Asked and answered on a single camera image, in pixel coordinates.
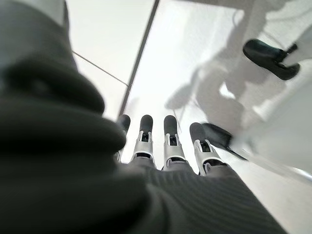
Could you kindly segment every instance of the black rubber fingertip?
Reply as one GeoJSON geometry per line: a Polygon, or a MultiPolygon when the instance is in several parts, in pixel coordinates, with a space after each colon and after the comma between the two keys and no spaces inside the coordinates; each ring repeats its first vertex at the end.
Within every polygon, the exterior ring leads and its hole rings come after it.
{"type": "Polygon", "coordinates": [[[192,143],[196,140],[199,140],[200,143],[205,142],[205,131],[203,126],[200,123],[192,123],[190,126],[190,135],[192,139],[192,143]]]}
{"type": "Polygon", "coordinates": [[[153,118],[150,115],[144,115],[141,118],[140,131],[144,133],[152,132],[153,129],[153,118]]]}
{"type": "Polygon", "coordinates": [[[166,116],[164,119],[164,134],[167,133],[170,135],[177,134],[177,123],[174,116],[166,116]]]}
{"type": "Polygon", "coordinates": [[[128,132],[129,130],[129,127],[130,127],[130,123],[131,123],[131,120],[130,120],[130,117],[128,115],[121,115],[118,117],[117,119],[117,124],[119,126],[121,126],[121,128],[123,130],[126,131],[126,133],[128,132]]]}

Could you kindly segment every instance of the ribbed fabric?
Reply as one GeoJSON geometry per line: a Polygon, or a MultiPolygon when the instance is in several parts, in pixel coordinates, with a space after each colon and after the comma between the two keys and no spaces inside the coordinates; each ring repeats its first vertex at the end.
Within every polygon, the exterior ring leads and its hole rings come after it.
{"type": "Polygon", "coordinates": [[[285,233],[232,171],[222,178],[188,172],[145,169],[147,183],[176,200],[187,217],[185,233],[278,234],[285,233]]]}

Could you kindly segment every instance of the black fingertip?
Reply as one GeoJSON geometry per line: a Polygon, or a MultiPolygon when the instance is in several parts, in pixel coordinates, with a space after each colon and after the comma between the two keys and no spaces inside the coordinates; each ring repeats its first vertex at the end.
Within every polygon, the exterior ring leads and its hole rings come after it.
{"type": "Polygon", "coordinates": [[[164,133],[171,136],[177,134],[177,123],[174,116],[166,116],[164,119],[164,133]]]}
{"type": "Polygon", "coordinates": [[[141,118],[140,131],[144,133],[152,132],[153,129],[153,118],[150,115],[144,115],[141,118]]]}
{"type": "Polygon", "coordinates": [[[190,135],[192,139],[192,143],[196,140],[199,140],[200,143],[205,142],[205,131],[203,126],[200,123],[192,123],[190,126],[190,135]]]}
{"type": "Polygon", "coordinates": [[[128,115],[121,115],[117,119],[117,124],[127,133],[130,127],[130,117],[128,115]]]}

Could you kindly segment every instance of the white wall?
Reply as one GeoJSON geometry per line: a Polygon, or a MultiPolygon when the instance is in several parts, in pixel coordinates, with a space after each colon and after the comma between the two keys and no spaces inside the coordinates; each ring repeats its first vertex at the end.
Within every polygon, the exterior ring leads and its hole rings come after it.
{"type": "MultiPolygon", "coordinates": [[[[68,0],[72,49],[126,84],[154,0],[68,0]]],[[[116,119],[126,85],[75,56],[104,97],[104,116],[116,119]]]]}

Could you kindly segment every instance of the white surface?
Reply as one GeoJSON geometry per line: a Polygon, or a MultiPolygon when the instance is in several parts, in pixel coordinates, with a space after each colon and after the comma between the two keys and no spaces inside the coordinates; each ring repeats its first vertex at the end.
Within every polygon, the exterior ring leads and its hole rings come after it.
{"type": "Polygon", "coordinates": [[[154,0],[68,0],[75,52],[129,82],[154,0]]]}
{"type": "MultiPolygon", "coordinates": [[[[291,45],[312,24],[310,0],[207,2],[160,2],[125,110],[132,122],[123,162],[132,156],[141,117],[150,114],[160,169],[163,120],[175,115],[185,156],[198,172],[191,123],[209,121],[238,134],[265,120],[276,103],[311,76],[307,61],[295,79],[284,82],[242,53],[251,38],[280,48],[291,45]]],[[[310,185],[241,162],[222,150],[218,153],[288,232],[312,233],[310,185]]]]}
{"type": "Polygon", "coordinates": [[[77,63],[79,72],[86,76],[86,78],[88,78],[88,80],[90,80],[95,85],[103,97],[105,103],[105,111],[103,116],[112,120],[116,120],[127,86],[112,78],[95,66],[91,65],[90,63],[86,62],[77,55],[74,55],[74,58],[77,63]]]}

